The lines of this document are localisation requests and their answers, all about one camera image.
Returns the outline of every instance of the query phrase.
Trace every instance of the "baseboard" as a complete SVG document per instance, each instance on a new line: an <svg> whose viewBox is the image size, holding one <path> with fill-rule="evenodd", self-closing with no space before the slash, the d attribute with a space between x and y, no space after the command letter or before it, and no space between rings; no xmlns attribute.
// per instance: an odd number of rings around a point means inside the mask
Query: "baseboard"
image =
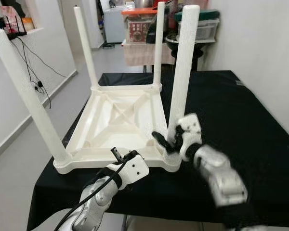
<svg viewBox="0 0 289 231"><path fill-rule="evenodd" d="M78 71L75 70L72 74L70 74L67 78L64 79L64 81L62 81L62 83L60 83L58 85L58 87L56 87L51 94L49 95L49 98L52 100L60 91L61 89L68 83L68 81L74 77L75 75L77 75ZM48 99L45 99L43 101L43 106L46 107L49 103ZM0 155L14 142L14 140L16 140L16 138L26 129L26 127L28 127L28 125L32 122L32 117L31 115L28 115L27 118L25 118L16 128L13 132L11 132L11 134L1 142L0 144Z"/></svg>

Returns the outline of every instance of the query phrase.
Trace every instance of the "storage box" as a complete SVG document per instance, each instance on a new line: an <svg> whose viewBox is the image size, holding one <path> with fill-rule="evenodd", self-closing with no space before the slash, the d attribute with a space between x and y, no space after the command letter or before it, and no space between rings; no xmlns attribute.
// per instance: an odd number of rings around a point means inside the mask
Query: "storage box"
<svg viewBox="0 0 289 231"><path fill-rule="evenodd" d="M212 20L199 21L196 33L196 41L215 40L216 28L219 22L220 20L218 18ZM181 22L178 23L180 34Z"/></svg>
<svg viewBox="0 0 289 231"><path fill-rule="evenodd" d="M126 42L146 43L146 35L157 12L153 8L133 8L122 11Z"/></svg>

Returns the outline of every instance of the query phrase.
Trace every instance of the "black tablecloth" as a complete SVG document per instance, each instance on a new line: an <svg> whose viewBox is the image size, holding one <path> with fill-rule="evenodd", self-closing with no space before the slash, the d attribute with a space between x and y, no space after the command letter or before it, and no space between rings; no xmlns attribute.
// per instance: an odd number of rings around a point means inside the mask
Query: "black tablecloth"
<svg viewBox="0 0 289 231"><path fill-rule="evenodd" d="M152 83L143 73L103 74L100 85ZM260 222L289 226L289 136L231 71L192 73L185 113L197 113L204 143L227 154L243 178ZM162 74L163 102L169 119L173 75ZM63 143L66 145L79 119ZM53 213L75 205L82 186L98 169L60 175L49 161L32 196L27 230ZM150 168L131 191L119 192L108 212L157 218L223 222L201 176L183 163L176 173Z"/></svg>

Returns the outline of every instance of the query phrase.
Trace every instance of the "red lid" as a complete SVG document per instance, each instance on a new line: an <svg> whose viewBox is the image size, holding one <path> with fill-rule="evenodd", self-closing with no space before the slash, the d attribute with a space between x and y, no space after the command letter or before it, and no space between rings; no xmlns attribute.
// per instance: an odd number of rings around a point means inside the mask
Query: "red lid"
<svg viewBox="0 0 289 231"><path fill-rule="evenodd" d="M131 8L125 11L122 11L121 14L130 15L130 14L148 14L148 13L158 13L157 10L153 10L153 7L150 8Z"/></svg>

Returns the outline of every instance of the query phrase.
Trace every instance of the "floor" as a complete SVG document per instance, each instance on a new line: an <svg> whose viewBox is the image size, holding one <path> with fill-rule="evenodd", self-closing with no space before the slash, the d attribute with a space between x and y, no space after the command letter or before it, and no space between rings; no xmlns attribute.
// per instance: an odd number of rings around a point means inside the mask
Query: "floor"
<svg viewBox="0 0 289 231"><path fill-rule="evenodd" d="M103 72L142 72L143 70L142 66L125 65L123 49L120 45L111 50L94 51L93 59L99 77ZM88 87L90 80L83 57L75 57L75 63L79 74L57 94L52 102L52 108L46 108L60 138L64 137L90 94ZM50 157L34 123L31 123L0 156L0 230L26 230L33 187ZM66 211L54 214L35 231L52 230ZM122 219L123 215L106 214L99 230L120 230ZM168 230L198 230L197 222L130 217L129 231L160 230L161 224Z"/></svg>

